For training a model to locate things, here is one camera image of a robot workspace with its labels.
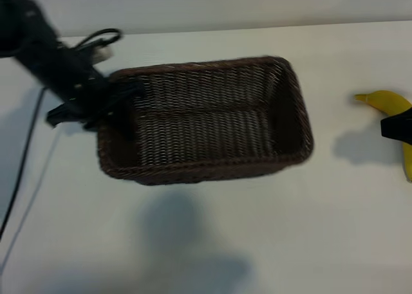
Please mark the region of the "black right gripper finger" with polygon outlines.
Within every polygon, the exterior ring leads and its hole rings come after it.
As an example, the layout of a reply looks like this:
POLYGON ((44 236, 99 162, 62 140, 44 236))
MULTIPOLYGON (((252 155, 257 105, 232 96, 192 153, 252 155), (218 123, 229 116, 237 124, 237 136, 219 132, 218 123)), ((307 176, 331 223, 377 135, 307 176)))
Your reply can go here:
POLYGON ((392 140, 398 140, 400 142, 408 143, 410 145, 412 142, 411 130, 382 127, 381 134, 385 138, 389 138, 392 140))
POLYGON ((411 108, 400 114, 389 116, 381 120, 380 124, 383 129, 396 127, 401 129, 411 128, 411 108))

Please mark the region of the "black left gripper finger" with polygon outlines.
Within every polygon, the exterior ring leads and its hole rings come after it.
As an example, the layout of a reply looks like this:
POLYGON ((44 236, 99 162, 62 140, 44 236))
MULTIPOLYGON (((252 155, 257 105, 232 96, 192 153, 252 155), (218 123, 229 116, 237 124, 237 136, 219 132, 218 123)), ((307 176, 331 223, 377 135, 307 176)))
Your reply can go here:
POLYGON ((132 98, 132 97, 145 97, 145 86, 141 81, 135 82, 118 82, 111 86, 112 98, 132 98))
POLYGON ((109 115, 91 116, 82 122, 82 128, 88 132, 97 132, 102 124, 109 122, 109 115))

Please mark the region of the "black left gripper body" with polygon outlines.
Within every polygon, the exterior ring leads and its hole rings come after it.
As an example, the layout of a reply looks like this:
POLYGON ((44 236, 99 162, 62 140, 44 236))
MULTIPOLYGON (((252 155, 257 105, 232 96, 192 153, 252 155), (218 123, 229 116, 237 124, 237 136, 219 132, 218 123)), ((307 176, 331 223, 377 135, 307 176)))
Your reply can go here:
POLYGON ((85 73, 55 72, 46 77, 46 87, 62 100, 48 112, 46 121, 52 127, 63 122, 82 123, 86 118, 113 115, 125 98, 112 98, 112 85, 96 70, 85 73))

